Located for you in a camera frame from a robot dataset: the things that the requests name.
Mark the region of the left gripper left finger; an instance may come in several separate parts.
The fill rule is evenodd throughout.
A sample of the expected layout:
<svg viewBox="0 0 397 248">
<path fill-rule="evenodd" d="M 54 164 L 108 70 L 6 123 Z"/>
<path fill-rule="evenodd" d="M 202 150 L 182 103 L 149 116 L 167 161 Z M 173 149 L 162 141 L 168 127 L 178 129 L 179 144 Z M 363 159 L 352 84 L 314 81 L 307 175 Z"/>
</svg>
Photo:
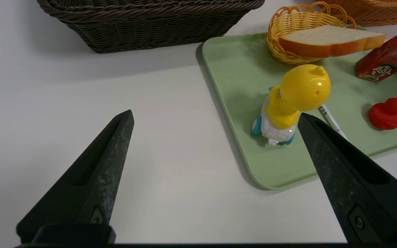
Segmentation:
<svg viewBox="0 0 397 248">
<path fill-rule="evenodd" d="M 134 118 L 116 115 L 17 224 L 22 244 L 112 244 L 109 225 Z"/>
</svg>

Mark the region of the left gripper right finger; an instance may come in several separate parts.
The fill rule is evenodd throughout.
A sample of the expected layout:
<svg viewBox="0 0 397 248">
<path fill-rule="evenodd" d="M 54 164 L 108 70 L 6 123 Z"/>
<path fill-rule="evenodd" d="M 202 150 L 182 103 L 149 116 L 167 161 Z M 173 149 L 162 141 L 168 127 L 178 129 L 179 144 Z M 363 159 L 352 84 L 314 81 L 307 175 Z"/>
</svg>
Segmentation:
<svg viewBox="0 0 397 248">
<path fill-rule="evenodd" d="M 321 119 L 298 129 L 347 242 L 397 246 L 397 179 Z"/>
</svg>

